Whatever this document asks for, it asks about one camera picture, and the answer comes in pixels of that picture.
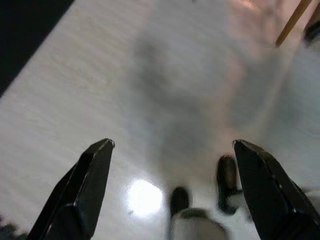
black shoe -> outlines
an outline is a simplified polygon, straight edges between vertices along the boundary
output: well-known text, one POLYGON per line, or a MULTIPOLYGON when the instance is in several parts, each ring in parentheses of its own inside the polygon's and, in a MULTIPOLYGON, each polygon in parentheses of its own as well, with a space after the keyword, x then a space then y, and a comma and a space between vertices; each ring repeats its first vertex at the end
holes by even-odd
POLYGON ((238 192, 236 161, 232 156, 224 155, 219 159, 216 171, 218 183, 218 208, 227 215, 235 214, 237 208, 228 205, 228 197, 238 192))
POLYGON ((170 218, 183 209, 190 207, 190 199, 188 191, 184 187, 177 187, 170 198, 170 218))

wooden stick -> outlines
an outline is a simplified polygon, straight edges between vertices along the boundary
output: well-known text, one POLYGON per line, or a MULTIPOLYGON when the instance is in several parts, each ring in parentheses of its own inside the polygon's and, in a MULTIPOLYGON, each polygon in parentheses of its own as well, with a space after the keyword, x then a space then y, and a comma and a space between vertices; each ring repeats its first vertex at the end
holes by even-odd
POLYGON ((305 10, 307 9, 307 7, 311 3, 311 1, 312 0, 301 0, 300 1, 299 5, 294 10, 294 12, 291 15, 289 21, 286 23, 286 25, 284 26, 284 28, 283 28, 282 32, 280 33, 278 39, 276 40, 275 45, 277 47, 279 47, 284 42, 284 40, 286 39, 288 34, 291 32, 291 30, 294 28, 294 26, 296 25, 297 21, 299 20, 301 15, 305 12, 305 10))

shoe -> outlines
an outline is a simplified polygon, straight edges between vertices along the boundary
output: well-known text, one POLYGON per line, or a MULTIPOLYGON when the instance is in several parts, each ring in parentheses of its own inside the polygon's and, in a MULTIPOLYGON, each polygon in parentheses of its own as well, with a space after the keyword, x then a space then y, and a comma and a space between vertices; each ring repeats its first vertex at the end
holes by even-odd
POLYGON ((177 187, 171 194, 170 198, 170 218, 179 213, 181 210, 190 207, 188 191, 184 187, 177 187))
POLYGON ((230 155, 222 156, 217 165, 218 208, 227 215, 235 214, 237 208, 228 205, 228 198, 238 192, 236 161, 230 155))

tiled floor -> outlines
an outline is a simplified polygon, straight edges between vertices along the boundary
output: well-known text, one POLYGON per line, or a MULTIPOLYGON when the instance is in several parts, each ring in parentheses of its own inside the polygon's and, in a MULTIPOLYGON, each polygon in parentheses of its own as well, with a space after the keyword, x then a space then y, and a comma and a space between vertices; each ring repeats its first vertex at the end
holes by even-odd
POLYGON ((108 137, 94 239, 165 239, 176 185, 233 239, 258 239, 241 210, 216 209, 233 139, 269 150, 303 187, 320 182, 320 58, 298 45, 312 6, 273 46, 293 2, 76 0, 0 100, 0 215, 31 229, 60 177, 108 137))

white floor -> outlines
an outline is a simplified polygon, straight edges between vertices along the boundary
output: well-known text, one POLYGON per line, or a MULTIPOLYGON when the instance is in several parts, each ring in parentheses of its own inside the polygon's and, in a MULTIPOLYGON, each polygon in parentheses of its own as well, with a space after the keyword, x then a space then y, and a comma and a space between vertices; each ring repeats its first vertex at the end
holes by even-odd
POLYGON ((314 5, 273 46, 297 2, 75 0, 0 100, 0 215, 30 230, 58 180, 108 137, 93 239, 165 239, 177 185, 232 239, 258 239, 241 211, 217 211, 216 163, 243 138, 319 187, 320 58, 299 45, 314 5))

